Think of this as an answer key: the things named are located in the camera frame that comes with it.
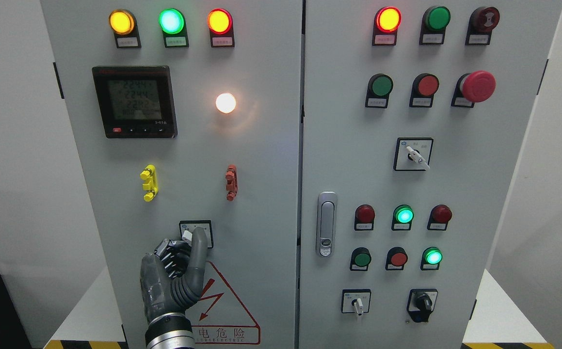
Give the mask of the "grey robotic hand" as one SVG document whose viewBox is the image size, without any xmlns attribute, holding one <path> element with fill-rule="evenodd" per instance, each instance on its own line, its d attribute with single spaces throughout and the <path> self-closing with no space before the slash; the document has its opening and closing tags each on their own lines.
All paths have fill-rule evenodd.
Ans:
<svg viewBox="0 0 562 349">
<path fill-rule="evenodd" d="M 168 263 L 177 260 L 177 253 L 190 247 L 188 265 L 181 276 L 170 278 Z M 197 227 L 191 243 L 163 239 L 154 252 L 145 254 L 140 269 L 144 312 L 151 325 L 169 313 L 184 313 L 201 298 L 205 285 L 208 239 L 205 230 Z"/>
</svg>

